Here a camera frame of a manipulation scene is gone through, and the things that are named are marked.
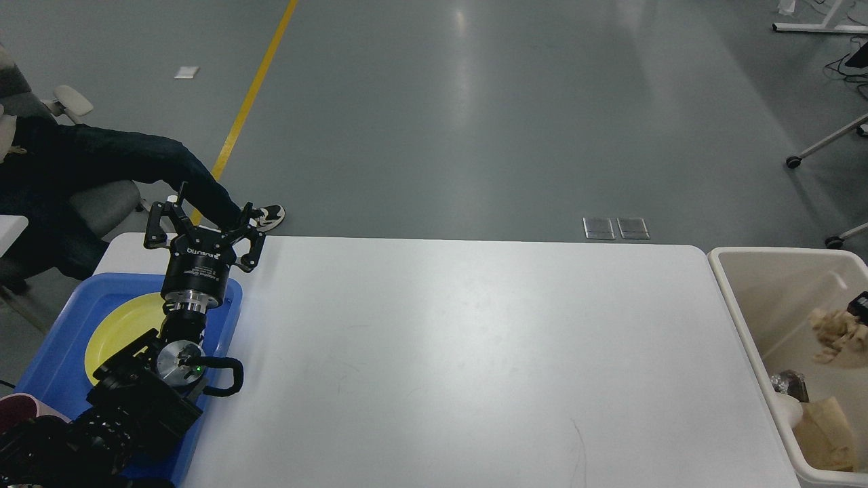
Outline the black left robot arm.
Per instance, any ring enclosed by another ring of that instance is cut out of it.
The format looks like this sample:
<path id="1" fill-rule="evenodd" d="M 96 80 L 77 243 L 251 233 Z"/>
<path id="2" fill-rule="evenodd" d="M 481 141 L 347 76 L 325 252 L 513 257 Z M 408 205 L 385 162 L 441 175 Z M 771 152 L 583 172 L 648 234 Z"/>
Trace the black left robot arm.
<path id="1" fill-rule="evenodd" d="M 170 251 L 161 327 L 95 368 L 89 408 L 74 420 L 41 415 L 2 434 L 3 487 L 170 487 L 168 479 L 131 479 L 123 471 L 139 453 L 170 454 L 203 414 L 199 397 L 241 391 L 241 361 L 205 351 L 207 314 L 225 302 L 232 266 L 257 267 L 266 236 L 252 203 L 236 225 L 220 230 L 194 225 L 182 203 L 178 192 L 175 201 L 152 204 L 143 241 Z"/>

